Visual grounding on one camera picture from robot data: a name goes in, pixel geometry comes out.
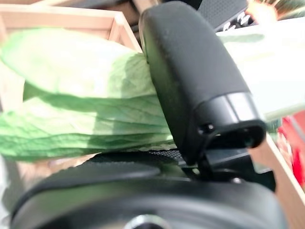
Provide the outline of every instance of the wooden frame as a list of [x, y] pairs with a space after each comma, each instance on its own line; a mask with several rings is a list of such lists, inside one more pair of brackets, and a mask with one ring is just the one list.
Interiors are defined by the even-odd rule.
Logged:
[[305, 228], [305, 194], [271, 137], [267, 135], [259, 147], [249, 151], [255, 162], [274, 171], [276, 195], [289, 222], [289, 228]]
[[50, 26], [83, 31], [142, 52], [122, 12], [66, 7], [0, 5], [0, 42], [19, 29]]

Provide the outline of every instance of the wooden crate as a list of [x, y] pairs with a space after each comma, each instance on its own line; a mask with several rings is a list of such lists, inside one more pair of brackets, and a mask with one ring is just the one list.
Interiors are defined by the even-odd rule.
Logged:
[[100, 36], [141, 52], [121, 12], [66, 7], [0, 5], [0, 42], [15, 30], [32, 27], [64, 27]]
[[160, 0], [126, 0], [122, 1], [116, 5], [101, 5], [98, 4], [98, 0], [93, 3], [90, 1], [89, 3], [86, 0], [40, 0], [34, 5], [40, 6], [69, 6], [69, 7], [77, 7], [77, 8], [94, 8], [94, 9], [102, 9], [102, 10], [114, 10], [123, 12], [126, 17], [129, 25], [132, 27], [134, 32], [134, 36], [137, 38], [137, 41], [140, 43], [140, 36], [138, 30], [138, 21], [140, 18], [140, 14], [147, 8], [152, 7], [154, 5], [159, 4]]

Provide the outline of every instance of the black plastic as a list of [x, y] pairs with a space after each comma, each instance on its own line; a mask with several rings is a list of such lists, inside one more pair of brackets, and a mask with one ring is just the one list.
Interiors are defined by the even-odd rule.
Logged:
[[[212, 27], [179, 1], [146, 10], [139, 21], [143, 51], [166, 121], [185, 161], [194, 164], [216, 135], [225, 148], [256, 147], [265, 123], [231, 56]], [[238, 132], [247, 133], [246, 143]]]
[[49, 190], [27, 201], [11, 229], [122, 229], [153, 214], [173, 229], [286, 229], [272, 192], [257, 184], [150, 178]]
[[247, 0], [203, 0], [198, 11], [216, 30], [237, 19], [248, 7]]
[[275, 192], [273, 171], [263, 165], [253, 166], [246, 149], [208, 150], [199, 164], [201, 179], [228, 182], [235, 178], [255, 182]]

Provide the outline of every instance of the red object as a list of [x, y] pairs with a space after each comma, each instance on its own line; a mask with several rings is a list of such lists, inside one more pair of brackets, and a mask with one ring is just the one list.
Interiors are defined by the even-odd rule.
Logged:
[[292, 170], [297, 182], [299, 182], [300, 186], [303, 186], [304, 177], [303, 177], [303, 168], [301, 164], [300, 154], [301, 154], [301, 150], [299, 148], [296, 147], [292, 150], [292, 155], [293, 155]]
[[305, 184], [305, 142], [295, 129], [292, 118], [305, 133], [305, 111], [283, 118], [282, 126], [278, 128], [278, 132], [284, 135], [291, 146], [293, 173], [298, 183], [303, 187]]

